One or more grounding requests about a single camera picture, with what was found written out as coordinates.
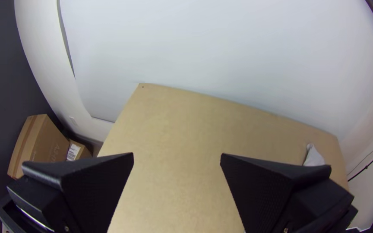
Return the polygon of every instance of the cardboard box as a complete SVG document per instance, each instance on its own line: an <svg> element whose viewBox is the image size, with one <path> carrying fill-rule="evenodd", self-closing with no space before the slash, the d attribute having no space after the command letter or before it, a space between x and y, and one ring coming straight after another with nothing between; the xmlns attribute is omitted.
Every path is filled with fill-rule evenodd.
<svg viewBox="0 0 373 233"><path fill-rule="evenodd" d="M46 114L29 116L18 136L7 173L14 179L22 177L24 161L65 161L69 145Z"/></svg>
<svg viewBox="0 0 373 233"><path fill-rule="evenodd" d="M69 152L67 153L67 161L74 161L81 158L92 158L92 154L85 145L70 140Z"/></svg>

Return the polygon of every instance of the black plastic part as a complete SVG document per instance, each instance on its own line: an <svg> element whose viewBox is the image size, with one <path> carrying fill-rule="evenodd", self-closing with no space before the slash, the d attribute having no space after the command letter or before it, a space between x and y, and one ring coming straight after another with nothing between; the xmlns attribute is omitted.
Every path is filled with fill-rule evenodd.
<svg viewBox="0 0 373 233"><path fill-rule="evenodd" d="M133 163L133 153L24 162L24 176L0 202L0 219L16 233L51 232L41 225L59 233L106 233Z"/></svg>
<svg viewBox="0 0 373 233"><path fill-rule="evenodd" d="M247 233L271 232L291 194L327 179L330 166L301 167L222 154L221 168Z"/></svg>
<svg viewBox="0 0 373 233"><path fill-rule="evenodd" d="M282 233L285 228L326 233L353 200L329 179L328 165L303 167L222 154L221 167L247 233Z"/></svg>
<svg viewBox="0 0 373 233"><path fill-rule="evenodd" d="M11 232L52 233L40 228L36 223L25 216L9 195L6 195L0 200L0 219Z"/></svg>
<svg viewBox="0 0 373 233"><path fill-rule="evenodd" d="M133 167L133 153L58 163L24 162L24 174L63 196L84 233L105 233Z"/></svg>
<svg viewBox="0 0 373 233"><path fill-rule="evenodd" d="M58 233L82 232L60 190L28 176L10 183L7 189L16 206L44 226Z"/></svg>

